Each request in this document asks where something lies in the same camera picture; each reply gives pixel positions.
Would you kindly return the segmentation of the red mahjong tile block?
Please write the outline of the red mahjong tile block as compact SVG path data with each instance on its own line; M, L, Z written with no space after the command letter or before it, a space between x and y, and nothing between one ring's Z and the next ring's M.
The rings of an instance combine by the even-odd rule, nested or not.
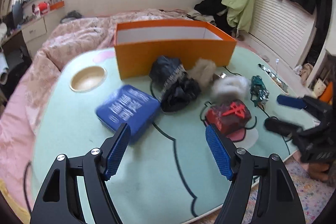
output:
M214 124L223 135L229 135L244 128L251 118L251 112L241 100L213 105L205 114L206 122Z

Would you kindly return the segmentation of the white fur scrunchie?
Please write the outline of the white fur scrunchie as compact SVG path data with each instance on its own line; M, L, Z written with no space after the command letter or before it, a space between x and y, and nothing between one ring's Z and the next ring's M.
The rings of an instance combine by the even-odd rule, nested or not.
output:
M244 100L249 94L251 81L243 76L230 76L217 79L211 88L211 99L214 102Z

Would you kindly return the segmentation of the green toy car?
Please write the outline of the green toy car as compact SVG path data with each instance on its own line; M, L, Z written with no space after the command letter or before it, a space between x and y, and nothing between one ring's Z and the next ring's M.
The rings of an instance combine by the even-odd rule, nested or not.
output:
M260 76L253 76L251 78L250 94L251 101L255 107L265 105L268 102L269 92Z

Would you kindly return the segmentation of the brown fur scrunchie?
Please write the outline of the brown fur scrunchie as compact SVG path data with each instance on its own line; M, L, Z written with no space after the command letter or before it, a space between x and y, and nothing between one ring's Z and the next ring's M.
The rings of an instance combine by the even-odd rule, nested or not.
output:
M205 91L213 81L216 69L217 66L212 60L199 59L188 75L190 79L194 79L198 83L201 91Z

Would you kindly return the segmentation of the green cartoon lap table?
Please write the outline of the green cartoon lap table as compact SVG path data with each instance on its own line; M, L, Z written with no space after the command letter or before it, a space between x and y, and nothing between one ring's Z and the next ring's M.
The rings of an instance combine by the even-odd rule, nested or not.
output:
M295 146L266 131L264 120L275 116L311 128L313 118L277 103L281 91L260 69L261 63L258 55L236 47L224 69L248 79L260 76L269 91L263 109L245 100L252 119L239 147L253 155L276 153L286 159ZM123 84L113 49L84 53L63 68L36 133L33 196L57 155L85 155L112 136L95 111ZM116 175L106 184L124 223L184 223L223 203L230 182L218 170L200 119L209 101L209 94L203 94L181 111L159 114L138 142L127 147Z

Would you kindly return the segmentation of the black crumpled pouch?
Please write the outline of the black crumpled pouch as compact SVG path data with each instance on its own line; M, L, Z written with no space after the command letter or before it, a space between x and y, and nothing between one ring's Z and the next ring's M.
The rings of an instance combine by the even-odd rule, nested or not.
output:
M161 89L161 109L165 113L184 109L201 94L199 84L189 77L178 58L159 56L151 66L149 77Z

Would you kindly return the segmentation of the pink floral quilt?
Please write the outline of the pink floral quilt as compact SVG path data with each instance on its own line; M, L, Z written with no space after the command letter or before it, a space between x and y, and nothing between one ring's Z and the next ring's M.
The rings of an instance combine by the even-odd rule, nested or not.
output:
M71 20L59 24L37 51L1 115L1 193L13 211L26 214L23 174L31 159L35 132L62 69L76 56L112 46L122 22L187 19L181 10L147 9Z

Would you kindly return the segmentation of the blue tin box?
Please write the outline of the blue tin box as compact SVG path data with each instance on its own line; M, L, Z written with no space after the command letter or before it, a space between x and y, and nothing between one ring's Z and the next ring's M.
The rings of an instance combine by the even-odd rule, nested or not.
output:
M131 130L130 144L134 144L152 124L159 110L157 99L131 85L124 85L96 109L96 115L113 132L127 123Z

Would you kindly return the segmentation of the black clothes pile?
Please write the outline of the black clothes pile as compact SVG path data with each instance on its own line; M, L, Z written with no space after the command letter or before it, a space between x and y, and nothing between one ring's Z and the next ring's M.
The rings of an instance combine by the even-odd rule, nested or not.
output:
M201 15L212 16L217 28L227 34L234 29L227 22L228 7L222 4L222 0L202 0L194 6L194 10Z

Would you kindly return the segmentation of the orange cardboard box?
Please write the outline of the orange cardboard box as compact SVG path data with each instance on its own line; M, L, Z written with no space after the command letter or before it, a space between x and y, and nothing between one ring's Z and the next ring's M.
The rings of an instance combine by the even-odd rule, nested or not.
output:
M114 49L120 78L145 76L160 56L178 58L185 69L199 59L218 67L230 63L236 40L207 22L185 19L119 23Z

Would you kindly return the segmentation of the white desk with drawers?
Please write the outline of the white desk with drawers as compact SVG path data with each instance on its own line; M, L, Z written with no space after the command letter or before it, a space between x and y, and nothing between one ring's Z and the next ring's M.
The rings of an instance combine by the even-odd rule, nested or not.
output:
M1 41L2 49L5 53L10 53L23 47L33 59L52 31L60 24L60 20L66 15L64 6L64 1L57 2L56 9L47 12L39 19L24 24L20 30Z

